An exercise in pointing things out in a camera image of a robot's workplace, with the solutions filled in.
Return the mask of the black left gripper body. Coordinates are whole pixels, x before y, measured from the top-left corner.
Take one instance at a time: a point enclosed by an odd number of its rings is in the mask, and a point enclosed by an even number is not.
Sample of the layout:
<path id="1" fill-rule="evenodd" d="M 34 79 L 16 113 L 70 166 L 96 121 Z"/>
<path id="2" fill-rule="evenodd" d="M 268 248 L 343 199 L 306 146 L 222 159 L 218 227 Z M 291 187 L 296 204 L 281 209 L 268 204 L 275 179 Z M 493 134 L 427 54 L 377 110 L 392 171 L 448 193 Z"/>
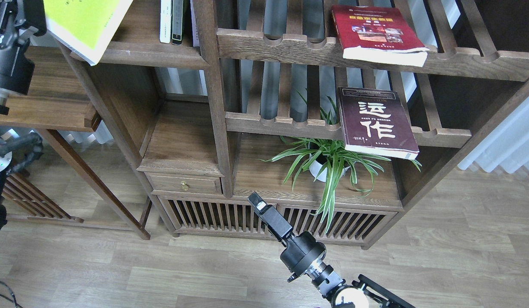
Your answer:
<path id="1" fill-rule="evenodd" d="M 42 0 L 0 0 L 0 93 L 28 93 L 34 63 L 25 52 L 33 36 L 45 33 Z"/>

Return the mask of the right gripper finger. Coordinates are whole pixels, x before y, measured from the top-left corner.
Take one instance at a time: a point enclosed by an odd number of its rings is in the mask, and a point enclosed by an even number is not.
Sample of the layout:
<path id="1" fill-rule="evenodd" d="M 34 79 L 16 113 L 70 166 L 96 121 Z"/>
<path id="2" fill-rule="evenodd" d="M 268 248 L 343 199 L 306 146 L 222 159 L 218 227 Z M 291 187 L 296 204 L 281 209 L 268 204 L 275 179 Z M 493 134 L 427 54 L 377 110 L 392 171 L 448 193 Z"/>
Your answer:
<path id="1" fill-rule="evenodd" d="M 256 213 L 264 213 L 268 209 L 268 203 L 264 201 L 257 192 L 253 192 L 249 195 L 247 200 L 253 206 Z"/>

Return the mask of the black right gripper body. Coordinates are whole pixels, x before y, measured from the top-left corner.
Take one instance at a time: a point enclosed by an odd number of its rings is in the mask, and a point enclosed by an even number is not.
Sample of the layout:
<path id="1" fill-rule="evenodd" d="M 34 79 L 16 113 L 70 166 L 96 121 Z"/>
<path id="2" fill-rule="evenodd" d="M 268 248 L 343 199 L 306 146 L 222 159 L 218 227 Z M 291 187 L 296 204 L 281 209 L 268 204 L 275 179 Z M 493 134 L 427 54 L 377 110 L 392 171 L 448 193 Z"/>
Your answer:
<path id="1" fill-rule="evenodd" d="M 325 269 L 322 261 L 325 246 L 309 232 L 294 235 L 293 227 L 269 204 L 260 205 L 260 218 L 285 247 L 280 259 L 292 274 L 319 274 Z"/>

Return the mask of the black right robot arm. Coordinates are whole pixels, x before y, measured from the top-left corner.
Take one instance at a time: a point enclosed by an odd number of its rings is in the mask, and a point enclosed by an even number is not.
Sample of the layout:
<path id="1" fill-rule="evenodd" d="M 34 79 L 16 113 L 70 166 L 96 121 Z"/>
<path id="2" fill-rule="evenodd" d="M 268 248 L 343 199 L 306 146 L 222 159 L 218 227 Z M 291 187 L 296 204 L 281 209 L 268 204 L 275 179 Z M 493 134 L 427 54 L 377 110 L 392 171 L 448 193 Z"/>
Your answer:
<path id="1" fill-rule="evenodd" d="M 332 308 L 368 308 L 370 300 L 378 303 L 380 308 L 413 307 L 364 275 L 359 275 L 358 280 L 348 285 L 331 265 L 324 262 L 327 255 L 325 244 L 307 231 L 295 235 L 292 225 L 256 192 L 249 195 L 248 201 L 271 234 L 285 247 L 280 259 L 291 273 L 288 282 L 307 275 Z"/>

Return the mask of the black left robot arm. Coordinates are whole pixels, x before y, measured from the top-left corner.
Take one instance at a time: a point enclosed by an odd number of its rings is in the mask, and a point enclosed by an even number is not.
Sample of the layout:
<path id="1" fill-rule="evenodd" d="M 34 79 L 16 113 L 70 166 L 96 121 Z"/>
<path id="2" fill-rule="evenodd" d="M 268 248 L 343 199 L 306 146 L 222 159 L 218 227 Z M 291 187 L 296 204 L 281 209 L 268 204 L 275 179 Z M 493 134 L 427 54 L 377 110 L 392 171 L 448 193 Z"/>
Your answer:
<path id="1" fill-rule="evenodd" d="M 10 96 L 27 95 L 34 63 L 25 52 L 32 36 L 47 32 L 44 3 L 41 0 L 0 0 L 0 114 L 9 113 Z M 6 178 L 42 155 L 42 137 L 37 133 L 6 142 L 0 137 L 0 230 L 7 223 L 3 205 Z"/>

